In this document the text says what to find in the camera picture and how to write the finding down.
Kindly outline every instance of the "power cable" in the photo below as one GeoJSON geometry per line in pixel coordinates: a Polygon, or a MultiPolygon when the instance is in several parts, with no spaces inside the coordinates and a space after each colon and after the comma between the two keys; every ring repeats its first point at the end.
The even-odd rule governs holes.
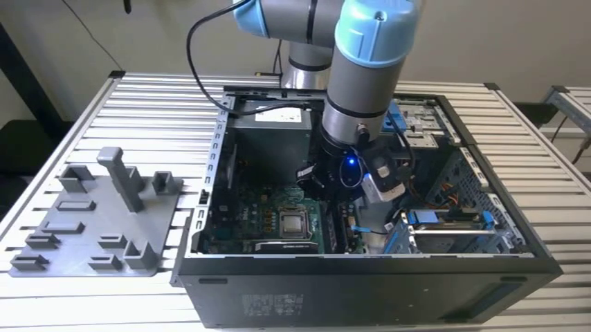
{"type": "Polygon", "coordinates": [[[560,122],[560,124],[557,125],[556,131],[553,132],[552,138],[550,138],[550,143],[553,143],[553,140],[556,139],[557,136],[557,132],[560,131],[560,129],[562,128],[565,119],[568,119],[568,116],[564,116],[562,121],[560,122]]]}
{"type": "Polygon", "coordinates": [[[309,108],[309,105],[308,105],[308,104],[301,104],[301,103],[288,102],[288,103],[284,103],[284,104],[276,104],[276,105],[273,105],[273,106],[261,107],[261,108],[257,108],[257,109],[254,109],[254,110],[252,110],[252,111],[238,112],[238,111],[234,111],[233,109],[230,109],[229,107],[225,107],[221,103],[218,103],[218,101],[216,101],[216,99],[213,99],[213,97],[212,97],[212,96],[209,95],[209,93],[206,92],[205,87],[202,86],[202,83],[201,83],[201,79],[200,79],[198,73],[196,72],[196,69],[194,69],[193,58],[192,58],[192,55],[190,55],[190,40],[192,40],[192,38],[193,38],[193,35],[194,35],[194,32],[196,32],[196,29],[197,29],[204,23],[206,23],[206,22],[209,22],[210,20],[218,18],[221,15],[226,14],[228,12],[232,12],[233,10],[238,9],[238,8],[240,8],[241,6],[244,6],[249,1],[252,1],[252,0],[241,0],[240,2],[232,4],[230,6],[225,7],[224,9],[218,10],[218,11],[214,12],[213,14],[210,14],[210,15],[202,17],[202,18],[201,18],[201,19],[193,24],[193,26],[190,26],[190,29],[189,29],[189,31],[188,31],[188,35],[186,35],[186,45],[185,45],[185,46],[186,46],[186,49],[185,49],[185,51],[186,51],[188,65],[189,65],[189,67],[190,67],[190,72],[192,72],[193,77],[194,77],[196,85],[198,86],[198,88],[200,88],[200,90],[201,90],[201,93],[202,93],[202,95],[205,96],[206,100],[208,100],[208,101],[209,101],[209,102],[210,102],[210,103],[212,103],[218,109],[221,109],[222,111],[228,112],[229,114],[233,114],[233,115],[237,115],[237,116],[248,116],[248,115],[252,115],[252,114],[257,114],[257,113],[261,113],[261,112],[270,111],[270,110],[273,110],[273,109],[282,109],[282,108],[286,108],[286,107],[293,107],[293,108],[298,108],[298,109],[306,109],[306,108],[309,108]]]}
{"type": "Polygon", "coordinates": [[[100,44],[100,42],[96,40],[90,29],[88,29],[88,26],[85,26],[82,19],[80,19],[80,16],[76,14],[76,11],[73,10],[73,8],[70,7],[70,5],[65,2],[65,0],[61,0],[61,2],[64,3],[65,7],[68,7],[68,9],[70,10],[73,16],[77,18],[80,24],[82,25],[85,32],[88,32],[88,35],[90,36],[92,40],[94,41],[94,43],[98,45],[100,49],[102,50],[102,52],[109,56],[112,62],[114,62],[114,65],[117,66],[118,70],[122,71],[122,67],[118,64],[117,60],[114,60],[114,58],[112,57],[109,51],[104,48],[102,44],[100,44]]]}

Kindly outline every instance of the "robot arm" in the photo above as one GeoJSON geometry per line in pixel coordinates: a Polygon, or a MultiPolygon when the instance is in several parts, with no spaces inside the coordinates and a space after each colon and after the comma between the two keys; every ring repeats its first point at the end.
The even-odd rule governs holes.
{"type": "MultiPolygon", "coordinates": [[[[364,165],[360,184],[369,201],[398,197],[408,176],[400,176],[388,149],[374,140],[412,48],[418,22],[414,1],[250,0],[234,10],[234,18],[240,29],[260,37],[334,48],[321,129],[329,157],[321,167],[316,164],[301,174],[309,176],[314,169],[320,169],[318,177],[330,169],[340,172],[334,171],[338,162],[350,158],[353,151],[364,165]]],[[[342,186],[324,197],[352,188],[342,186]]]]}

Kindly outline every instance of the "metal frame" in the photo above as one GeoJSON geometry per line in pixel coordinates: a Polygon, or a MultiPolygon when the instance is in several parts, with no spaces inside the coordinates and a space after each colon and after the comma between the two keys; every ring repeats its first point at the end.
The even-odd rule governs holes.
{"type": "Polygon", "coordinates": [[[556,106],[591,136],[591,88],[552,86],[542,103],[556,106]]]}
{"type": "MultiPolygon", "coordinates": [[[[205,77],[205,86],[218,95],[222,85],[276,86],[276,77],[205,77]]],[[[466,124],[477,148],[485,156],[522,215],[560,263],[564,275],[533,292],[482,325],[461,328],[438,326],[437,331],[588,331],[591,328],[591,208],[589,185],[566,160],[522,119],[510,102],[482,84],[400,82],[398,93],[445,95],[466,124]],[[482,126],[481,122],[504,124],[482,126]]],[[[78,331],[93,324],[96,331],[198,331],[202,328],[182,288],[169,286],[181,228],[196,206],[201,189],[198,174],[204,162],[197,152],[208,149],[202,140],[202,117],[213,107],[204,102],[193,79],[184,75],[126,74],[109,79],[68,137],[0,223],[0,326],[28,326],[29,331],[78,331]],[[44,206],[61,189],[52,175],[65,163],[92,163],[85,150],[117,140],[132,147],[133,162],[168,162],[169,169],[185,179],[182,197],[172,220],[160,272],[152,278],[16,279],[4,273],[20,251],[26,228],[38,225],[44,206]],[[154,155],[149,162],[142,151],[154,155]]],[[[409,327],[373,327],[368,331],[408,331],[409,327]]],[[[413,328],[429,331],[428,326],[413,328]]]]}

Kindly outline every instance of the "white wall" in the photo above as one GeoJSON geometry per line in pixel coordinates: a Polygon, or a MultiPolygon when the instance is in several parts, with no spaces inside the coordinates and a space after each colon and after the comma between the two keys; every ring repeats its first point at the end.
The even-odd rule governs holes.
{"type": "MultiPolygon", "coordinates": [[[[188,28],[229,0],[134,0],[130,15],[121,0],[68,2],[125,70],[188,73],[188,28]]],[[[520,101],[538,101],[552,84],[591,86],[591,1],[426,2],[402,79],[494,82],[520,101]]],[[[73,118],[114,65],[60,0],[1,0],[0,20],[56,108],[73,118]]],[[[274,45],[238,32],[225,16],[196,35],[196,63],[204,73],[268,71],[274,45]]]]}

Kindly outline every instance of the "motherboard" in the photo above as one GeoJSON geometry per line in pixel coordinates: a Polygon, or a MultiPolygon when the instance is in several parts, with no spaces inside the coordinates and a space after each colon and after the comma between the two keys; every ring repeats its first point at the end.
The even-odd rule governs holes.
{"type": "Polygon", "coordinates": [[[234,220],[213,229],[209,253],[265,253],[285,244],[324,253],[320,204],[298,187],[242,185],[237,193],[234,220]]]}

